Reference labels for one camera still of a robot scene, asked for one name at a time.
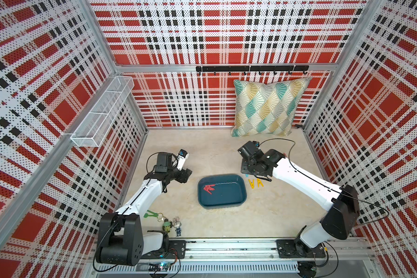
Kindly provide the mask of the yellow clothespin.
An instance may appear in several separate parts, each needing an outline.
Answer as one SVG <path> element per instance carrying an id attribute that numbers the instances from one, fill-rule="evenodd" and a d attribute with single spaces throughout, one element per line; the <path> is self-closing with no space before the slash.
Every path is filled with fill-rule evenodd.
<path id="1" fill-rule="evenodd" d="M 253 179 L 248 179 L 248 182 L 249 182 L 249 184 L 251 186 L 251 189 L 254 189 L 255 188 L 254 180 Z"/>
<path id="2" fill-rule="evenodd" d="M 263 187 L 264 186 L 263 181 L 259 178 L 257 179 L 257 186 L 258 187 Z"/>

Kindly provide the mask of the red clothespin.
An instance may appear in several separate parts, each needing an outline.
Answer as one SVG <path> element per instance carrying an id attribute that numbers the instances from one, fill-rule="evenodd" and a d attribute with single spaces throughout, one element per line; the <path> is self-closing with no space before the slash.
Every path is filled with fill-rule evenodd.
<path id="1" fill-rule="evenodd" d="M 205 185 L 203 187 L 203 190 L 207 193 L 209 193 L 210 195 L 212 194 L 212 192 L 215 190 L 215 184 L 212 185 Z"/>

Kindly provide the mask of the teal plastic storage box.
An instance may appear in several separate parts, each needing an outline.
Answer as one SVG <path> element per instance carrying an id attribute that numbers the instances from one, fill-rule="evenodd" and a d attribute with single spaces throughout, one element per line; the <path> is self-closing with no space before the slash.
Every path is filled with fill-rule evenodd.
<path id="1" fill-rule="evenodd" d="M 210 195 L 203 190 L 205 185 L 215 184 Z M 220 209 L 241 206 L 247 200 L 244 180 L 237 174 L 208 176 L 198 182 L 198 202 L 205 209 Z"/>

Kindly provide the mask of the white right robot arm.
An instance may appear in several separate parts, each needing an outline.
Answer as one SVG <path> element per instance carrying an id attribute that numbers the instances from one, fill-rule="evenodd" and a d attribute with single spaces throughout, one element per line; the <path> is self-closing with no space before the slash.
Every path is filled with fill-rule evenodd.
<path id="1" fill-rule="evenodd" d="M 347 239 L 360 215 L 356 189 L 323 180 L 293 163 L 288 154 L 275 149 L 263 152 L 260 147 L 260 142 L 248 141 L 238 149 L 242 173 L 266 181 L 275 178 L 288 183 L 326 212 L 320 220 L 300 230 L 294 239 L 296 252 L 303 256 L 331 238 Z"/>

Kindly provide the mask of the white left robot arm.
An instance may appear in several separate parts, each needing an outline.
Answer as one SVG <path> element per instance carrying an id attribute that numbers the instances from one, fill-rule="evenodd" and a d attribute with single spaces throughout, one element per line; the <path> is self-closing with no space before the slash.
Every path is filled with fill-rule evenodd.
<path id="1" fill-rule="evenodd" d="M 184 184 L 192 171 L 184 169 L 189 154 L 157 152 L 157 162 L 147 172 L 139 190 L 117 211 L 105 213 L 100 222 L 94 260 L 99 264 L 135 266 L 148 253 L 167 254 L 169 236 L 166 231 L 143 233 L 141 218 L 172 182 Z"/>

